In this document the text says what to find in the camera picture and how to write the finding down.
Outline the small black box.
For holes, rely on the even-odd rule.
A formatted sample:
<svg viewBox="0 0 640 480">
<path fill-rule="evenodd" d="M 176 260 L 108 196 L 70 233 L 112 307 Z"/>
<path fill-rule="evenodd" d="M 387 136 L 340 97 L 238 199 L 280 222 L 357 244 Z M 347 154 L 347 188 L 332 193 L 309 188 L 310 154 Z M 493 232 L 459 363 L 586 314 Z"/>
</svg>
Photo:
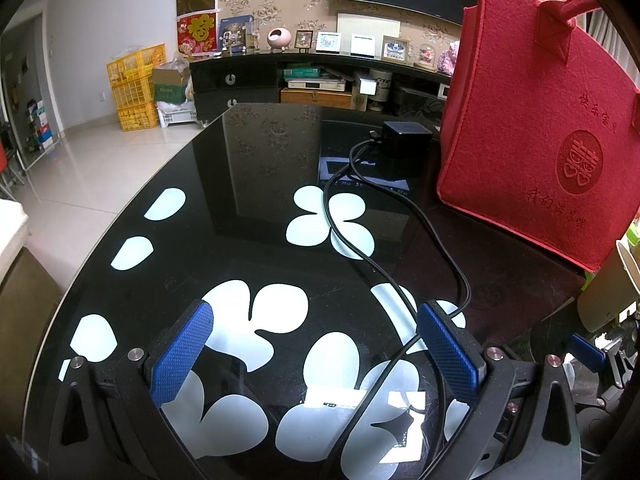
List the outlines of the small black box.
<svg viewBox="0 0 640 480">
<path fill-rule="evenodd" d="M 418 158 L 434 139 L 434 132 L 420 122 L 384 122 L 381 133 L 381 152 L 391 159 Z"/>
</svg>

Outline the blue boxed figure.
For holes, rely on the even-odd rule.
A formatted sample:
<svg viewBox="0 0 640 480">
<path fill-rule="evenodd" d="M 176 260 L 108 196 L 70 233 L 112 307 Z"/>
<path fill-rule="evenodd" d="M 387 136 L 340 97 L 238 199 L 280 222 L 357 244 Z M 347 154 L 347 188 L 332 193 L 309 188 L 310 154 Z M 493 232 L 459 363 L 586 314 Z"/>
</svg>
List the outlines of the blue boxed figure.
<svg viewBox="0 0 640 480">
<path fill-rule="evenodd" d="M 250 14 L 223 18 L 218 34 L 219 51 L 223 55 L 238 55 L 254 49 L 253 25 Z"/>
</svg>

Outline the white card board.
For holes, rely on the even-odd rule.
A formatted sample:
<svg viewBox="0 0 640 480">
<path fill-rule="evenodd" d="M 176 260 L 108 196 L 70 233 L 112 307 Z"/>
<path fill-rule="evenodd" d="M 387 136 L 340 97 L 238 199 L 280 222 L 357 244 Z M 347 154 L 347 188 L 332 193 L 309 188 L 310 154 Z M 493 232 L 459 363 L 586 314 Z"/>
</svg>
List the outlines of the white card board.
<svg viewBox="0 0 640 480">
<path fill-rule="evenodd" d="M 382 55 L 385 37 L 398 38 L 400 21 L 376 16 L 339 13 L 336 31 L 341 35 L 343 54 L 359 55 L 365 58 L 379 58 Z"/>
</svg>

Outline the cardboard box green label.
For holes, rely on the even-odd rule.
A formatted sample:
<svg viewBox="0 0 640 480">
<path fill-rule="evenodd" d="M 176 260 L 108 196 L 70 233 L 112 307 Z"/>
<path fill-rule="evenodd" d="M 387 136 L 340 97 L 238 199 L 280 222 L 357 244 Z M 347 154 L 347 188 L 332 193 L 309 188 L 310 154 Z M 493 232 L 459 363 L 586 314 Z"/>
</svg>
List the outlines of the cardboard box green label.
<svg viewBox="0 0 640 480">
<path fill-rule="evenodd" d="M 152 69 L 152 83 L 156 102 L 181 104 L 186 100 L 186 86 L 190 70 L 170 66 L 156 66 Z"/>
</svg>

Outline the yellow plastic crate stack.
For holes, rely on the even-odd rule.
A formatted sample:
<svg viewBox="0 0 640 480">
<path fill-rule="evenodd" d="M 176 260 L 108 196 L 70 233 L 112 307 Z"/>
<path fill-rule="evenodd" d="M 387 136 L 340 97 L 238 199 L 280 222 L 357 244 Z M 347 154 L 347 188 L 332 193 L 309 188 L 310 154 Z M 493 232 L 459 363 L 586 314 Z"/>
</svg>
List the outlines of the yellow plastic crate stack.
<svg viewBox="0 0 640 480">
<path fill-rule="evenodd" d="M 165 46 L 126 49 L 106 64 L 108 82 L 120 128 L 136 131 L 154 128 L 158 117 L 152 70 L 166 61 Z"/>
</svg>

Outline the wooden photo frame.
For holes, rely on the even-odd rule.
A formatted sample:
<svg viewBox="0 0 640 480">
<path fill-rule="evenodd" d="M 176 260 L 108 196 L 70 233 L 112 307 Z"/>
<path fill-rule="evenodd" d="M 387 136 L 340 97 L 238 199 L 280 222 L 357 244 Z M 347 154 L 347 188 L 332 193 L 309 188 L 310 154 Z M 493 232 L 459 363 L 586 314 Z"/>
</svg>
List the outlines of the wooden photo frame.
<svg viewBox="0 0 640 480">
<path fill-rule="evenodd" d="M 409 58 L 408 41 L 396 37 L 384 36 L 381 58 L 388 62 L 407 63 Z"/>
</svg>

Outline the red felt tote bag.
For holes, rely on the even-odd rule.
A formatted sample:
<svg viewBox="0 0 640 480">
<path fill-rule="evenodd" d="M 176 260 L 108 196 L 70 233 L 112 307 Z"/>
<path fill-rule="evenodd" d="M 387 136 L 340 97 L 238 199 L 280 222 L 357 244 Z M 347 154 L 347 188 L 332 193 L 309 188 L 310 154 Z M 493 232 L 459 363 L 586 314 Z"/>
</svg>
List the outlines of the red felt tote bag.
<svg viewBox="0 0 640 480">
<path fill-rule="evenodd" d="M 639 208 L 639 91 L 577 23 L 596 0 L 465 9 L 439 198 L 587 271 Z"/>
</svg>

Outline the red fu character poster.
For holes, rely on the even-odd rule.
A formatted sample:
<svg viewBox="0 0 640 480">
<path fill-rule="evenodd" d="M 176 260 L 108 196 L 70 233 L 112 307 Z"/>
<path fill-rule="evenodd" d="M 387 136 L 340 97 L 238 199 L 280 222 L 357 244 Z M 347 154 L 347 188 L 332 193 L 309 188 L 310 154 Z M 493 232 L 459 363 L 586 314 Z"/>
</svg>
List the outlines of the red fu character poster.
<svg viewBox="0 0 640 480">
<path fill-rule="evenodd" d="M 178 16 L 177 47 L 180 53 L 199 56 L 217 50 L 216 14 L 216 10 L 204 10 Z"/>
</svg>

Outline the silver media player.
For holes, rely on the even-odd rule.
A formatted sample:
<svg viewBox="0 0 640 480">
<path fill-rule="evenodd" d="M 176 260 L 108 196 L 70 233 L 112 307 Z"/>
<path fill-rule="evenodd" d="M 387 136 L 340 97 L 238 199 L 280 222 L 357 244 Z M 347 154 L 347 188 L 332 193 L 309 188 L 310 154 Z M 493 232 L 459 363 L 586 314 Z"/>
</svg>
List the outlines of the silver media player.
<svg viewBox="0 0 640 480">
<path fill-rule="evenodd" d="M 346 81 L 344 81 L 344 79 L 335 78 L 290 78 L 286 81 L 286 88 L 344 92 L 346 88 Z"/>
</svg>

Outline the pink round speaker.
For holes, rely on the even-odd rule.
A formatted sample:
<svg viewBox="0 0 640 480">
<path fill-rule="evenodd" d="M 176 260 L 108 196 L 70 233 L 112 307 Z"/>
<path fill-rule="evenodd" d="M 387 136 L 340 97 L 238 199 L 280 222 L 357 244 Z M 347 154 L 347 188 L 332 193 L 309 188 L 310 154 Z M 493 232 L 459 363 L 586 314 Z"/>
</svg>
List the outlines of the pink round speaker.
<svg viewBox="0 0 640 480">
<path fill-rule="evenodd" d="M 292 34 L 284 27 L 271 29 L 267 35 L 267 44 L 272 52 L 288 50 L 291 41 Z"/>
</svg>

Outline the white mug on shelf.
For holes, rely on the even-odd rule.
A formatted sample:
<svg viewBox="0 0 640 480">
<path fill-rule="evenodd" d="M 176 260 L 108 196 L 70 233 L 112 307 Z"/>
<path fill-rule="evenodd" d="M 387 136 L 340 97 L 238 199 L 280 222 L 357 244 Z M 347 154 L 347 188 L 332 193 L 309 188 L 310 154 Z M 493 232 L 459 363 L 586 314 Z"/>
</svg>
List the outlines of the white mug on shelf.
<svg viewBox="0 0 640 480">
<path fill-rule="evenodd" d="M 375 95 L 372 96 L 372 100 L 377 103 L 385 103 L 390 93 L 393 73 L 389 70 L 375 70 L 371 68 L 370 76 L 376 82 L 376 91 Z"/>
</svg>

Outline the dark small photo frame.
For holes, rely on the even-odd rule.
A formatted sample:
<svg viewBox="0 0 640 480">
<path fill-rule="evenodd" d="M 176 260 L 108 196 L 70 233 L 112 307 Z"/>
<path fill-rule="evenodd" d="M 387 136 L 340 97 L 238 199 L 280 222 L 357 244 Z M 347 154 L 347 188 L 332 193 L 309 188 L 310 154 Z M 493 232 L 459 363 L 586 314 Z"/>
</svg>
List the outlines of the dark small photo frame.
<svg viewBox="0 0 640 480">
<path fill-rule="evenodd" d="M 314 32 L 312 30 L 299 29 L 295 35 L 294 48 L 306 52 L 311 49 L 313 41 Z"/>
</svg>

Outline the black TV cabinet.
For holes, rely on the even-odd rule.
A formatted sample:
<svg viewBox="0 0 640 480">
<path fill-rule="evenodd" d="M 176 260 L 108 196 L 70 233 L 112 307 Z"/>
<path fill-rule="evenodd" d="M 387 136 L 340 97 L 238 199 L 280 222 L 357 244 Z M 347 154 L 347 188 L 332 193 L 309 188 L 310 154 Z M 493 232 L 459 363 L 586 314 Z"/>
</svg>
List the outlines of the black TV cabinet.
<svg viewBox="0 0 640 480">
<path fill-rule="evenodd" d="M 294 103 L 438 122 L 450 78 L 410 64 L 331 53 L 255 53 L 190 64 L 196 116 L 239 104 Z"/>
</svg>

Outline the wooden box on shelf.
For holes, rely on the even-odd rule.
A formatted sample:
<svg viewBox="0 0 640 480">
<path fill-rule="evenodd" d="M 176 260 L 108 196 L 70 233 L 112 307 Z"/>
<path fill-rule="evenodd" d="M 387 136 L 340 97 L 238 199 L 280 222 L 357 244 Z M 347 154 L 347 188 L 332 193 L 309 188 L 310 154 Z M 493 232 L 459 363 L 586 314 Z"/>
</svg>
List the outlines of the wooden box on shelf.
<svg viewBox="0 0 640 480">
<path fill-rule="evenodd" d="M 352 108 L 352 95 L 348 92 L 285 88 L 280 92 L 280 102 L 350 110 Z"/>
</svg>

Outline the white framed picture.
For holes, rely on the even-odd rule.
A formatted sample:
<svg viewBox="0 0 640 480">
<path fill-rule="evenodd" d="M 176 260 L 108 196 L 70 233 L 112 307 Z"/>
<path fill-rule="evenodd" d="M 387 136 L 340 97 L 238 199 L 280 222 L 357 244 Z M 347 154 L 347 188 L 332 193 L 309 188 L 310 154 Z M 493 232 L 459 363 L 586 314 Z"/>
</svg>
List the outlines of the white framed picture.
<svg viewBox="0 0 640 480">
<path fill-rule="evenodd" d="M 321 53 L 340 53 L 342 34 L 340 32 L 324 32 L 317 34 L 316 51 Z"/>
</svg>

